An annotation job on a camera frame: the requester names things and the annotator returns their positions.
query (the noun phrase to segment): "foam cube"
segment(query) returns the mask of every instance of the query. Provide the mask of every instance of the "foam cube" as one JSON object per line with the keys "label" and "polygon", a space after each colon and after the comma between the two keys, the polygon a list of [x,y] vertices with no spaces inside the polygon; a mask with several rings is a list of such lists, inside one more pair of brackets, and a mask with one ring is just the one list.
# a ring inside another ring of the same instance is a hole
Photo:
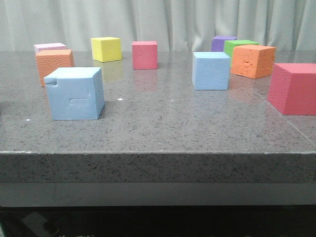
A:
{"label": "foam cube", "polygon": [[105,105],[101,68],[58,68],[45,77],[53,120],[98,119]]}
{"label": "foam cube", "polygon": [[259,45],[258,42],[247,40],[247,39],[226,40],[224,43],[224,52],[232,58],[234,48],[236,46],[241,46],[241,45],[246,45],[246,44]]}
{"label": "foam cube", "polygon": [[132,43],[133,69],[157,69],[157,50],[156,41],[134,41]]}
{"label": "foam cube", "polygon": [[122,59],[120,38],[91,38],[92,57],[99,62],[111,62]]}
{"label": "foam cube", "polygon": [[274,64],[268,101],[283,115],[316,115],[316,64]]}
{"label": "foam cube", "polygon": [[195,90],[227,90],[230,57],[224,52],[194,52],[192,83]]}
{"label": "foam cube", "polygon": [[41,50],[54,50],[54,49],[67,49],[62,43],[42,43],[42,44],[34,44],[35,53],[40,52]]}
{"label": "foam cube", "polygon": [[234,48],[231,73],[257,79],[272,74],[275,47],[247,44]]}
{"label": "foam cube", "polygon": [[74,66],[74,56],[71,49],[42,50],[35,55],[35,58],[42,86],[45,86],[44,77],[57,68]]}
{"label": "foam cube", "polygon": [[212,52],[223,52],[224,43],[226,40],[236,40],[236,36],[215,36],[212,40],[211,51]]}

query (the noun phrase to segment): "dark floor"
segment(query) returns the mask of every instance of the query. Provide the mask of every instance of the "dark floor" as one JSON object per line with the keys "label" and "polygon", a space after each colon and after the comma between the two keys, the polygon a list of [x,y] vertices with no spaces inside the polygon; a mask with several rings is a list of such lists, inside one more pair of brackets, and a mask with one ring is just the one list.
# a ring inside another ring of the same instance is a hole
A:
{"label": "dark floor", "polygon": [[56,237],[316,237],[315,205],[2,209],[5,236],[36,237],[34,228],[52,236],[40,220],[26,221],[34,212]]}

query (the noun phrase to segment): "orange cube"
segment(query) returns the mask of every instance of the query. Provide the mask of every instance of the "orange cube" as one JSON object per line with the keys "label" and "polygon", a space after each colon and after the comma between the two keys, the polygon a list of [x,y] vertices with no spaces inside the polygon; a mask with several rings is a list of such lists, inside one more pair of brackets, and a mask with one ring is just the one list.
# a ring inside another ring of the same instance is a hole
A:
{"label": "orange cube", "polygon": [[42,50],[35,55],[35,58],[42,86],[45,86],[44,77],[54,72],[57,68],[74,66],[74,56],[71,49]]}
{"label": "orange cube", "polygon": [[247,44],[236,46],[233,52],[231,73],[257,79],[272,74],[275,47]]}

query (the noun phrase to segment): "granite countertop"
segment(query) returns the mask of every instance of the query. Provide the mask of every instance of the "granite countertop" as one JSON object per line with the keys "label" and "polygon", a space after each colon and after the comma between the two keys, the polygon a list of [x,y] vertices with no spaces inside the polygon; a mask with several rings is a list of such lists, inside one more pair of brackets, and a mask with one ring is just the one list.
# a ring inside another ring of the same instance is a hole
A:
{"label": "granite countertop", "polygon": [[[270,77],[231,75],[228,91],[195,91],[191,52],[160,52],[158,70],[131,53],[100,63],[106,107],[98,120],[52,121],[33,52],[0,52],[2,182],[313,182],[316,117],[283,116]],[[315,63],[316,52],[276,62]]]}

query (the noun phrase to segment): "yellow cube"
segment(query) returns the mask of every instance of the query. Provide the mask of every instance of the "yellow cube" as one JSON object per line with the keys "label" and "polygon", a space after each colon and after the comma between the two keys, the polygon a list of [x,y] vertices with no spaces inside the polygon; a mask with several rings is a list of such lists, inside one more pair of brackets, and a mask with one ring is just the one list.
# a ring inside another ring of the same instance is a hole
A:
{"label": "yellow cube", "polygon": [[91,38],[91,45],[92,57],[94,60],[104,63],[122,59],[120,38]]}

